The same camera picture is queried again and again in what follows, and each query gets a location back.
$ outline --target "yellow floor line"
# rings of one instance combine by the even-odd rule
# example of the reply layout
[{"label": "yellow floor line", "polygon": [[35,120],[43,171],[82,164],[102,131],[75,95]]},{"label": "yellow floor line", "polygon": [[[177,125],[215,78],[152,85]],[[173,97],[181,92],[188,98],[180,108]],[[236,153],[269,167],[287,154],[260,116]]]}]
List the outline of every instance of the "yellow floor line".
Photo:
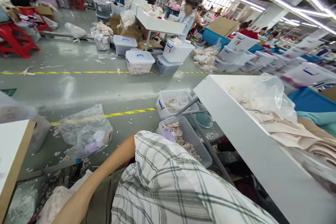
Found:
[{"label": "yellow floor line", "polygon": [[[128,74],[129,72],[117,72],[117,71],[83,71],[83,72],[78,72],[78,71],[73,71],[73,72],[32,72],[36,75],[48,75],[48,74],[118,74],[118,73],[122,73],[122,74]],[[177,73],[180,74],[206,74],[205,72],[180,72],[178,71]],[[0,72],[0,75],[23,75],[22,72]]]},{"label": "yellow floor line", "polygon": [[[141,110],[133,110],[133,111],[126,111],[126,112],[120,112],[120,113],[113,113],[113,114],[107,114],[105,115],[106,118],[109,117],[114,117],[114,116],[124,116],[127,114],[138,114],[138,113],[143,113],[143,112],[148,112],[148,111],[155,111],[156,108],[145,108],[145,109],[141,109]],[[92,118],[84,118],[83,120],[92,120]]]}]

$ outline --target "floor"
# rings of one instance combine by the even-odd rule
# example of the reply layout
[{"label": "floor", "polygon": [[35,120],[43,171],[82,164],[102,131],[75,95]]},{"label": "floor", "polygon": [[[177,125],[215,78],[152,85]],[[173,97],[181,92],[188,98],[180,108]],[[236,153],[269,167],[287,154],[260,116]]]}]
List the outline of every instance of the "floor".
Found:
[{"label": "floor", "polygon": [[[95,11],[86,12],[62,10],[58,14],[60,26],[57,32],[66,32],[65,21],[78,25],[89,32],[91,22],[95,21]],[[0,57],[0,72],[22,72],[28,66],[32,71],[42,72],[34,76],[0,75],[0,89],[15,88],[13,95],[17,101],[38,108],[39,114],[50,122],[58,122],[62,117],[80,112],[95,104],[102,104],[105,114],[120,113],[148,108],[155,108],[158,93],[161,90],[192,89],[203,80],[205,73],[176,73],[173,76],[161,77],[157,73],[143,76],[130,76],[122,73],[127,70],[123,58],[115,60],[103,59],[98,63],[100,55],[111,52],[98,52],[93,42],[73,42],[72,40],[41,38],[37,43],[41,51],[32,51],[29,59],[15,56]],[[85,71],[117,71],[118,73],[82,73]],[[191,58],[178,69],[180,72],[201,71]],[[92,166],[100,165],[117,146],[130,134],[138,130],[154,132],[160,121],[156,111],[134,113],[109,117],[114,128],[113,138],[109,146],[89,157]],[[49,132],[41,150],[24,160],[21,173],[26,170],[39,170],[60,162],[69,148],[61,134],[56,135],[55,127]]]}]

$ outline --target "white table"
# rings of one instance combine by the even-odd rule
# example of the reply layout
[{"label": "white table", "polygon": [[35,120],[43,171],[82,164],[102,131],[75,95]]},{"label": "white table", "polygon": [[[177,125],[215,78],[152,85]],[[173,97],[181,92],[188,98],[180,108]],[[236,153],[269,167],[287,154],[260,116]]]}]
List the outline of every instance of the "white table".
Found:
[{"label": "white table", "polygon": [[6,216],[34,127],[35,122],[30,120],[0,124],[0,223]]},{"label": "white table", "polygon": [[336,198],[226,91],[247,78],[208,75],[194,92],[290,223],[336,223]]}]

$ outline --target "red plastic stool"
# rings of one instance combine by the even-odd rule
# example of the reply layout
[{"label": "red plastic stool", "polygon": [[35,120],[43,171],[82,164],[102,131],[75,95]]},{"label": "red plastic stool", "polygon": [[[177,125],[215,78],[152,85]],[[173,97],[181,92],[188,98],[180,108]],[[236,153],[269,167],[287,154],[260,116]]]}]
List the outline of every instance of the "red plastic stool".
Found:
[{"label": "red plastic stool", "polygon": [[26,16],[34,16],[34,13],[36,13],[37,15],[39,15],[43,21],[43,24],[39,24],[37,29],[39,31],[43,31],[43,30],[49,30],[52,31],[52,29],[50,28],[50,26],[47,24],[47,22],[44,20],[43,16],[41,15],[41,13],[36,10],[35,7],[20,7],[19,6],[19,10],[21,12],[21,14],[26,15]]},{"label": "red plastic stool", "polygon": [[[13,31],[19,31],[25,39],[15,38],[13,35]],[[5,41],[0,42],[0,52],[3,55],[6,55],[7,52],[16,53],[21,58],[30,58],[29,50],[32,48],[38,48],[32,39],[18,26],[16,26],[13,22],[0,23],[0,37],[2,37]]]},{"label": "red plastic stool", "polygon": [[85,11],[85,6],[83,4],[83,0],[73,0],[73,4],[75,6],[75,9],[82,9],[82,11]]}]

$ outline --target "plaid shirt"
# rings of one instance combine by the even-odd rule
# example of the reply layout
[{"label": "plaid shirt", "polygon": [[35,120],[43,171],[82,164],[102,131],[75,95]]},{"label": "plaid shirt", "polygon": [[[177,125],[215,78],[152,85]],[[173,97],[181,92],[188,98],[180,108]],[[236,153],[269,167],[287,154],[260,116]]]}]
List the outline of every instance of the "plaid shirt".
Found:
[{"label": "plaid shirt", "polygon": [[178,144],[141,131],[112,203],[115,223],[277,223]]}]

